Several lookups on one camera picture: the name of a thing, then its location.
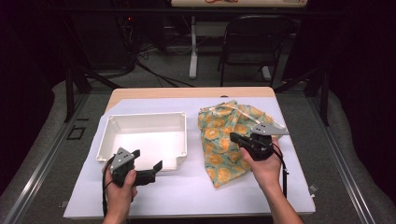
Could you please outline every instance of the desk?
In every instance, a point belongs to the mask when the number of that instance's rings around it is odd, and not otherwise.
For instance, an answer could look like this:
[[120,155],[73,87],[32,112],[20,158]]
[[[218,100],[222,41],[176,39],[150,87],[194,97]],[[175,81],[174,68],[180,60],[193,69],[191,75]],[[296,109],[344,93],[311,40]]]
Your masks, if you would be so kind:
[[[106,119],[112,114],[155,113],[184,110],[187,116],[187,159],[176,171],[159,172],[156,182],[138,187],[131,217],[270,216],[270,209],[252,173],[215,189],[204,167],[204,154],[197,127],[199,108],[235,99],[257,106],[285,125],[275,94],[270,88],[174,88],[114,90],[93,138],[64,217],[101,218],[101,169],[95,160]],[[315,205],[289,136],[279,144],[289,169],[288,199],[299,214],[312,214]]]

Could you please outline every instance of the orange flower pattern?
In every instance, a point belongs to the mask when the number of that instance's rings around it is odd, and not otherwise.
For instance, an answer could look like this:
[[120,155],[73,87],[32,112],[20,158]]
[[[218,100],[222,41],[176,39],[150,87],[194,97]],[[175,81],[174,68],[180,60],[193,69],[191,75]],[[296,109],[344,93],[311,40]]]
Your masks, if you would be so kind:
[[257,123],[235,108],[259,121],[276,124],[266,113],[251,105],[239,105],[234,100],[201,109],[198,127],[201,130],[205,168],[216,189],[250,170],[242,160],[238,145],[230,140],[230,133],[250,135],[250,128]]

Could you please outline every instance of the cable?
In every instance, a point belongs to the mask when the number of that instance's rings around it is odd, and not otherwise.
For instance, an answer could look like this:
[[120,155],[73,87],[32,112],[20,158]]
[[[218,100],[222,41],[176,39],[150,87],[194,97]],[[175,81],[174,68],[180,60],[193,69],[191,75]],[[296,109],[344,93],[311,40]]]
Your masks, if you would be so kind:
[[101,75],[102,77],[105,77],[107,79],[115,78],[115,77],[123,77],[134,71],[134,65],[135,63],[131,63],[128,65],[127,68],[125,68],[123,71],[115,73],[115,74],[110,74],[110,75]]
[[276,150],[273,149],[274,153],[279,157],[280,161],[282,162],[282,179],[283,179],[283,195],[285,195],[285,198],[288,198],[288,168],[286,168],[286,163],[283,160],[283,154],[282,151],[280,150],[279,146],[276,144],[273,144],[276,146],[276,148],[279,150],[280,153],[278,153]]
[[103,178],[102,178],[102,206],[103,206],[103,216],[104,217],[106,217],[106,215],[107,215],[106,189],[111,183],[113,183],[112,180],[109,183],[107,183],[107,184],[105,183],[106,182],[106,173],[107,173],[108,166],[113,161],[114,161],[114,156],[112,158],[110,158],[110,160],[107,161],[105,169],[103,171]]
[[[191,46],[186,46],[186,47],[173,47],[173,46],[169,46],[169,48],[176,54],[182,55],[182,54],[186,54],[188,52],[191,51],[192,47]],[[184,52],[178,52],[177,50],[175,50],[175,48],[188,48],[186,51]]]
[[141,68],[143,68],[144,70],[150,72],[150,73],[151,73],[152,75],[154,75],[155,77],[164,80],[165,82],[167,82],[169,85],[171,85],[171,86],[173,86],[173,87],[179,87],[179,86],[178,86],[176,83],[174,83],[173,81],[178,82],[178,83],[181,83],[181,84],[184,84],[184,85],[187,85],[187,86],[190,86],[190,87],[194,87],[194,86],[192,86],[192,85],[189,84],[189,83],[186,83],[186,82],[183,82],[183,81],[180,81],[180,80],[176,80],[176,79],[173,79],[173,78],[170,78],[170,77],[164,77],[164,76],[158,75],[158,74],[154,73],[153,71],[151,71],[149,68],[147,68],[145,65],[143,65],[143,64],[142,64],[141,62],[139,62],[138,60],[136,60],[136,65],[138,65],[138,66],[140,66]]

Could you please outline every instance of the white plastic tray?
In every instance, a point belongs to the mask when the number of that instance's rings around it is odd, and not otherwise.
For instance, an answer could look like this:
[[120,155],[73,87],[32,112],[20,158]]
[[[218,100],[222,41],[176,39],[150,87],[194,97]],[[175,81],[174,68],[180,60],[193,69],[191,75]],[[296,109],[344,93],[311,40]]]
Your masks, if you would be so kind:
[[96,156],[107,161],[119,147],[140,149],[136,170],[163,161],[162,171],[176,170],[187,157],[186,113],[110,115]]

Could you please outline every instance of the white tabletop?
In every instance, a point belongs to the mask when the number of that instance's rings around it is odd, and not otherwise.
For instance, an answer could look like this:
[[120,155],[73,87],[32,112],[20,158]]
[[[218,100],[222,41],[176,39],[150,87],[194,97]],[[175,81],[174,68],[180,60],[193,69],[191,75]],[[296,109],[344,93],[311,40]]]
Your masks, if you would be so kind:
[[[84,162],[73,194],[64,212],[69,218],[99,218],[102,210],[102,168],[96,154],[110,115],[185,112],[187,115],[187,159],[176,171],[159,172],[156,182],[138,187],[131,206],[131,217],[211,217],[270,215],[270,209],[252,173],[215,189],[204,165],[204,153],[198,129],[200,108],[236,100],[252,105],[285,125],[275,97],[234,98],[165,98],[126,99],[101,117],[87,160]],[[279,140],[288,167],[288,200],[297,213],[312,214],[315,205],[310,197],[304,173],[288,135]]]

